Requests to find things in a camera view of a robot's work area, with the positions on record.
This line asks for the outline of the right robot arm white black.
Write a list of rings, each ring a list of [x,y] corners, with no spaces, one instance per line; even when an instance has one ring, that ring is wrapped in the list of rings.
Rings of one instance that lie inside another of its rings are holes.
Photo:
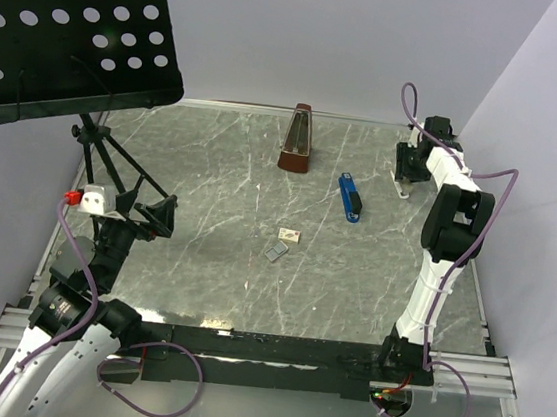
[[[479,254],[481,233],[496,203],[494,195],[483,192],[471,179],[448,118],[430,116],[421,130],[411,131],[408,142],[396,144],[392,176],[397,193],[408,198],[414,184],[432,181],[437,194],[422,226],[423,261],[410,301],[378,356],[379,371],[392,381],[420,371],[430,358],[423,349],[433,340],[454,281]]]

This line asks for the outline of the blue metal stapler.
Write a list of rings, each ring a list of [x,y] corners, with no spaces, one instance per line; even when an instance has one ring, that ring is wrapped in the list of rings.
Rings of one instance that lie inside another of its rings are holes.
[[[338,177],[340,195],[344,208],[344,214],[348,222],[357,223],[362,213],[362,200],[356,189],[350,172],[344,172]]]

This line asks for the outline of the small beige white stapler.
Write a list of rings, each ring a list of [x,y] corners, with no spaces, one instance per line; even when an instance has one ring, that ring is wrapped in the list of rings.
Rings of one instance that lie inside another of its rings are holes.
[[[396,189],[399,198],[403,200],[409,198],[412,190],[412,184],[404,180],[403,178],[399,178],[398,176],[396,176],[394,172],[391,173],[391,176],[392,176],[391,180],[393,181],[394,187]]]

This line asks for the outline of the white staple box sleeve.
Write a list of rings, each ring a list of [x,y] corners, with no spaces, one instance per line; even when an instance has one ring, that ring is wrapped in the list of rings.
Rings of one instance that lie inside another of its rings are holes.
[[[284,227],[281,227],[277,236],[279,240],[298,244],[301,232],[296,231],[295,229],[286,229]]]

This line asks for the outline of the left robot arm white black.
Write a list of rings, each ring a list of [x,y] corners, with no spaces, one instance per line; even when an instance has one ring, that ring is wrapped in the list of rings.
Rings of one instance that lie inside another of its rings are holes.
[[[138,346],[141,315],[99,297],[113,288],[135,241],[171,236],[177,198],[148,206],[136,197],[136,190],[93,183],[66,192],[57,205],[67,248],[0,372],[0,417],[54,417],[101,361]]]

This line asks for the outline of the white staple box tray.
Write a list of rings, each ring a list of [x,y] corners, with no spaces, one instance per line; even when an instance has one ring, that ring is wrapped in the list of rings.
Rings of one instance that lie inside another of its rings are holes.
[[[273,245],[270,249],[267,249],[264,253],[267,260],[270,262],[275,262],[279,260],[282,256],[284,256],[289,251],[287,245],[280,241]]]

